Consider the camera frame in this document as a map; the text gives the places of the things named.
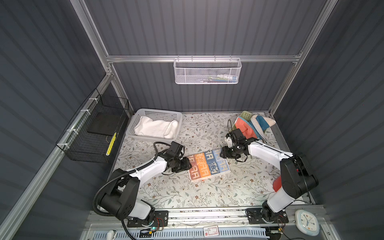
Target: floral tablecloth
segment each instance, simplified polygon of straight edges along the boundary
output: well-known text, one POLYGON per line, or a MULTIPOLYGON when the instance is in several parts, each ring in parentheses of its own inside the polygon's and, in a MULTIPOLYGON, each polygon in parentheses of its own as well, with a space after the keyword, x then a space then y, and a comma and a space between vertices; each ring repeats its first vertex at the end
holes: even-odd
MULTIPOLYGON (((185 146, 185 156, 220 148, 225 144, 227 121, 240 113, 183 114, 177 142, 185 146)), ((268 145, 279 148, 267 129, 268 145)), ((166 146, 159 145, 159 150, 166 146)), ((131 169, 155 154, 152 143, 126 137, 115 169, 131 169)), ((280 171, 265 161, 249 156, 246 162, 228 159, 231 173, 192 183, 188 172, 159 175, 144 184, 137 195, 155 208, 233 207, 261 205, 274 192, 272 183, 280 171)))

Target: vent grille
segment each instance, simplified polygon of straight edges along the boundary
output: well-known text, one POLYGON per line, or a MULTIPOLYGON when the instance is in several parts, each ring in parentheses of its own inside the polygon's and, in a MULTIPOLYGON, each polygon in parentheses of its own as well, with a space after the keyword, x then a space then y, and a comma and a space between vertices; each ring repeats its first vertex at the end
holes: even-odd
MULTIPOLYGON (((194 239, 204 238, 202 228, 191 229, 164 229, 163 231, 155 232, 151 237, 139 238, 139 230, 128 230, 130 234, 136 239, 194 239)), ((222 227, 219 228, 220 235, 210 238, 233 238, 233 237, 258 237, 269 238, 265 235, 264 228, 258 227, 222 227)), ((95 231, 93 240, 105 240, 107 238, 108 231, 95 231)), ((115 240, 130 240, 124 230, 119 230, 115 240)))

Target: yellow label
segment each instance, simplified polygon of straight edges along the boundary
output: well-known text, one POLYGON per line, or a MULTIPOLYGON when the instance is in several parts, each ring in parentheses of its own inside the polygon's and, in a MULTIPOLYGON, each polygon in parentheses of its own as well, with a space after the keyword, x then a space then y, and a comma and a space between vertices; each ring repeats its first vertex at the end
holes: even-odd
POLYGON ((109 143, 109 147, 107 150, 107 156, 109 156, 111 154, 112 147, 113 147, 113 144, 115 143, 115 140, 116 140, 116 133, 113 135, 111 142, 109 143))

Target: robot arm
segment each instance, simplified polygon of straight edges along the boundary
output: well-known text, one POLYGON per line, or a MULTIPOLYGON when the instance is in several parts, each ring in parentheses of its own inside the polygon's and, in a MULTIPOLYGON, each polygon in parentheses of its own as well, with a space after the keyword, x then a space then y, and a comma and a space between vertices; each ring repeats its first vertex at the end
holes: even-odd
POLYGON ((108 183, 96 193, 92 209, 97 214, 115 216, 119 220, 128 217, 138 218, 142 220, 143 224, 148 225, 154 219, 155 208, 136 199, 139 187, 169 168, 173 172, 189 170, 192 166, 188 158, 183 157, 183 149, 182 145, 172 142, 169 149, 157 152, 154 158, 135 169, 127 171, 116 169, 108 183), (108 213, 98 210, 97 205, 107 210, 108 213))
POLYGON ((261 158, 281 171, 282 187, 263 203, 262 215, 266 222, 275 221, 286 206, 319 184, 306 159, 270 147, 256 138, 246 139, 239 129, 231 131, 226 137, 231 138, 233 146, 222 148, 222 158, 238 159, 244 153, 261 158))

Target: mounting plate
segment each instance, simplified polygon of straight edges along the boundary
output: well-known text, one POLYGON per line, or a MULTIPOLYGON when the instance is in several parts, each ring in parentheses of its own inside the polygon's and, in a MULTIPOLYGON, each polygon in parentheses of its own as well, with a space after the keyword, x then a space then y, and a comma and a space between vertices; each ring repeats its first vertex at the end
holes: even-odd
MULTIPOLYGON (((247 218, 248 218, 249 224, 265 224, 266 223, 262 218, 261 210, 262 208, 249 208, 245 210, 245 212, 248 212, 247 218)), ((288 223, 289 221, 288 221, 287 214, 281 211, 281 215, 283 216, 282 222, 288 223)))
POLYGON ((166 227, 168 225, 168 211, 155 211, 155 220, 149 226, 143 226, 140 222, 140 219, 133 218, 132 220, 128 220, 127 227, 166 227), (163 221, 159 220, 159 224, 157 223, 156 218, 160 218, 163 221))

